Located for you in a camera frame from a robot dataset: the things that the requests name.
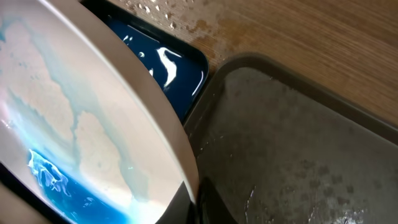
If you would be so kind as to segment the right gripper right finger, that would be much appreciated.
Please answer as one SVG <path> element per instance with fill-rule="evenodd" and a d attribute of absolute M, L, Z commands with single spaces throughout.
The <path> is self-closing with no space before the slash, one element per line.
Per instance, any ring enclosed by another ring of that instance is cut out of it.
<path fill-rule="evenodd" d="M 200 184 L 198 214 L 200 224 L 238 224 L 207 177 Z"/>

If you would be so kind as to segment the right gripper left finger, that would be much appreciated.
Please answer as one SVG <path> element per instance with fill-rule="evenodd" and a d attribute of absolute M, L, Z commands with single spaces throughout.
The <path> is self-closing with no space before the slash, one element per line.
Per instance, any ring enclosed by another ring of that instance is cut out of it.
<path fill-rule="evenodd" d="M 182 182 L 163 215 L 155 224 L 194 224 L 193 205 Z"/>

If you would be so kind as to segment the white plate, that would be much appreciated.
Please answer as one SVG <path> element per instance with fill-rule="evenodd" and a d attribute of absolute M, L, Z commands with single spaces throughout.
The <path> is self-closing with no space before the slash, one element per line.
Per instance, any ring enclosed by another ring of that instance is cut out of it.
<path fill-rule="evenodd" d="M 72 223 L 156 223 L 198 170 L 172 105 L 78 1 L 1 2 L 1 164 Z"/>

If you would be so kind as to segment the dark brown serving tray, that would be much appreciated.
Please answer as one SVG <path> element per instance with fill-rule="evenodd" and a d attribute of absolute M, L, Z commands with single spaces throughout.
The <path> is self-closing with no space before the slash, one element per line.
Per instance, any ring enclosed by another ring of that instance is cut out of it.
<path fill-rule="evenodd" d="M 397 222 L 397 127 L 266 57 L 222 64 L 184 128 L 237 223 Z"/>

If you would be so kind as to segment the blue water tray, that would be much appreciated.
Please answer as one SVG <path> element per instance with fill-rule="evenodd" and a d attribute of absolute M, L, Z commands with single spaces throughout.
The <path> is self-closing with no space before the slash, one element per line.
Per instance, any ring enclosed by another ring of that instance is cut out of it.
<path fill-rule="evenodd" d="M 208 77 L 204 53 L 109 1 L 82 1 L 134 53 L 184 122 Z"/>

